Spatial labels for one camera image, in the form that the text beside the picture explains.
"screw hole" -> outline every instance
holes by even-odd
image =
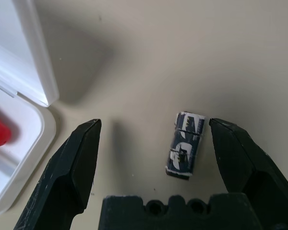
[[[164,205],[158,200],[149,201],[146,205],[146,211],[153,216],[162,216],[165,212]]]
[[[207,214],[207,206],[200,199],[193,199],[188,202],[188,206],[195,214]]]
[[[151,206],[149,207],[149,211],[154,214],[155,216],[158,216],[161,213],[161,207],[159,204],[151,204]]]

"blue paper-wrapped block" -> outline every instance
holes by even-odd
[[[168,175],[189,179],[204,127],[205,117],[181,112],[177,114],[174,138],[170,146],[166,172]]]

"beige surface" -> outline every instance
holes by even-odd
[[[101,118],[95,184],[72,229],[94,229],[102,198],[225,191],[209,127],[189,182],[165,175],[177,112],[247,129],[288,179],[288,0],[38,0],[60,100],[58,133],[0,230],[12,229],[47,161]]]

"white plastic container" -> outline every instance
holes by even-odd
[[[56,124],[46,107],[58,98],[34,3],[0,0],[0,120],[12,131],[0,147],[0,214],[53,140]]]

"clear plastic lid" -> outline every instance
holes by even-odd
[[[59,98],[35,5],[0,0],[0,87],[48,107]]]

